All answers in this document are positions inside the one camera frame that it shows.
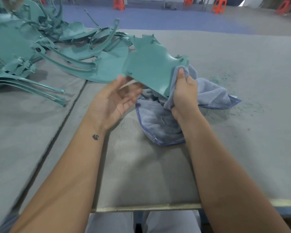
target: blue towel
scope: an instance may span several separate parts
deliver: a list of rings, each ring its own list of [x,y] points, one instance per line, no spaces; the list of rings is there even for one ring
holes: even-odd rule
[[[209,109],[229,109],[241,102],[240,99],[228,95],[225,88],[204,78],[197,78],[197,72],[191,65],[188,68],[176,67],[168,98],[151,89],[144,89],[136,103],[136,112],[141,128],[151,141],[160,146],[185,142],[182,130],[171,113],[171,108],[174,106],[173,94],[176,88],[176,78],[180,67],[183,68],[185,77],[190,75],[197,81],[198,106]]]

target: white pants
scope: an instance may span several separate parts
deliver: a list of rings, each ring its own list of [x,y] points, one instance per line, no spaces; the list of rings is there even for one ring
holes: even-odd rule
[[[91,213],[85,233],[134,233],[132,212]],[[143,212],[143,233],[201,233],[197,210]]]

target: right hand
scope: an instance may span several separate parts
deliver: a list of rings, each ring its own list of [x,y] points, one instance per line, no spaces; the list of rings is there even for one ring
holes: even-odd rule
[[[199,112],[197,82],[190,75],[185,78],[183,68],[180,68],[177,74],[173,101],[175,106],[171,109],[171,112],[180,126],[194,116],[195,112]]]

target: blue floor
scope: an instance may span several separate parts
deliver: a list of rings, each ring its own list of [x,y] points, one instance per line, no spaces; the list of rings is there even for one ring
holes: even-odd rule
[[[162,10],[160,2],[128,4],[126,10],[113,10],[112,0],[88,2],[81,5],[64,5],[63,19],[67,22],[80,21],[86,27],[95,27],[84,9],[101,26],[112,26],[115,18],[120,19],[120,29],[146,30],[198,30],[217,33],[253,34],[247,26],[236,21],[225,19],[222,15],[214,15],[208,10],[197,10],[199,5],[179,10]]]

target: forearm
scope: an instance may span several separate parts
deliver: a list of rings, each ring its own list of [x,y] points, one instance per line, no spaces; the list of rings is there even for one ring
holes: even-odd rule
[[[291,232],[200,112],[182,127],[202,206],[214,232]]]
[[[84,232],[105,133],[86,117],[11,232]]]

